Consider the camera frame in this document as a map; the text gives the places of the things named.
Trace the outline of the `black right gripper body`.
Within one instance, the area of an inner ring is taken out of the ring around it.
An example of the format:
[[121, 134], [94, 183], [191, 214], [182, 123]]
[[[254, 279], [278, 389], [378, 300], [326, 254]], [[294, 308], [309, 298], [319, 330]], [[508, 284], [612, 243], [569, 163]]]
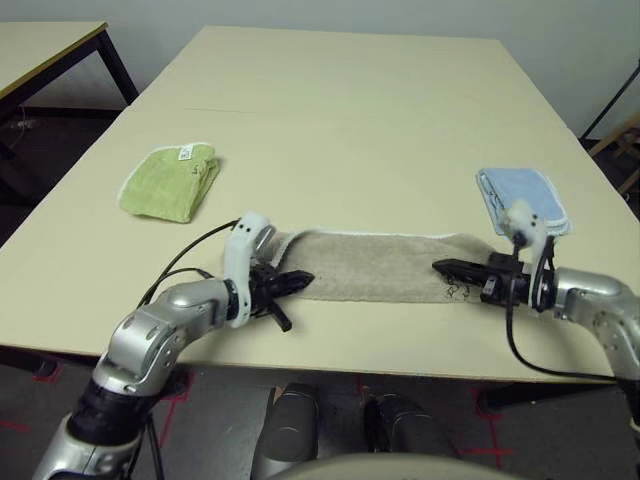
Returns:
[[483, 303], [506, 306], [510, 289], [513, 289], [514, 305], [529, 302], [530, 275], [524, 272], [524, 263], [511, 255], [491, 253], [484, 267], [480, 299]]

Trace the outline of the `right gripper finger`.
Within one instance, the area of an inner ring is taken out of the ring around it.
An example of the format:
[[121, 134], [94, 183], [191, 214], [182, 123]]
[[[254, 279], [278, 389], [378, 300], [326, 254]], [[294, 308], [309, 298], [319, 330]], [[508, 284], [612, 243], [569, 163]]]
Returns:
[[486, 266], [459, 259], [443, 259], [432, 263], [432, 267], [443, 275], [480, 275], [486, 272]]
[[469, 288], [471, 287], [483, 288], [486, 283], [486, 278], [482, 275], [469, 276], [469, 275], [446, 273], [446, 274], [443, 274], [442, 277], [446, 281], [446, 283], [449, 285], [457, 285], [457, 286], [466, 285]]

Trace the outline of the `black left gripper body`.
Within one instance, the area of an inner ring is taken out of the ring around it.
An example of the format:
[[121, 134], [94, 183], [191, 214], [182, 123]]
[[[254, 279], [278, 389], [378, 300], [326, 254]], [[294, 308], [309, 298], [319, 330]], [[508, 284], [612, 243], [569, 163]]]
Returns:
[[272, 267], [253, 267], [249, 274], [251, 316], [271, 316], [283, 332], [292, 329], [292, 322], [275, 302], [292, 292], [291, 273], [279, 273]]

